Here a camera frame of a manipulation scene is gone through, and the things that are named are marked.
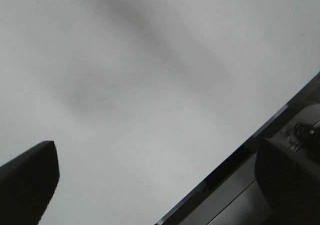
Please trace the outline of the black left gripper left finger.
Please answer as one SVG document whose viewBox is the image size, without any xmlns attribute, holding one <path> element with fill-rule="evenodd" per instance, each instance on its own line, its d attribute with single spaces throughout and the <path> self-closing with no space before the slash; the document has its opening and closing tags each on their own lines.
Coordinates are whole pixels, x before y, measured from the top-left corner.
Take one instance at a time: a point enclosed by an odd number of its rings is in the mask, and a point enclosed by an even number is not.
<svg viewBox="0 0 320 225">
<path fill-rule="evenodd" d="M 37 225 L 60 179 L 53 141 L 42 141 L 0 167 L 0 223 Z"/>
</svg>

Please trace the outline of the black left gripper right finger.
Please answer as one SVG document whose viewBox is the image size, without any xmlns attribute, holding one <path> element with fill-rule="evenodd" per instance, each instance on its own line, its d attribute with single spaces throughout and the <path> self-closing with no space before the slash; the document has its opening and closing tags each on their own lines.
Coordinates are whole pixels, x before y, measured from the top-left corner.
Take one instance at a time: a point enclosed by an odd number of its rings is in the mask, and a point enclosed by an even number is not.
<svg viewBox="0 0 320 225">
<path fill-rule="evenodd" d="M 320 166 L 269 138 L 259 140 L 255 178 L 272 225 L 320 223 Z"/>
</svg>

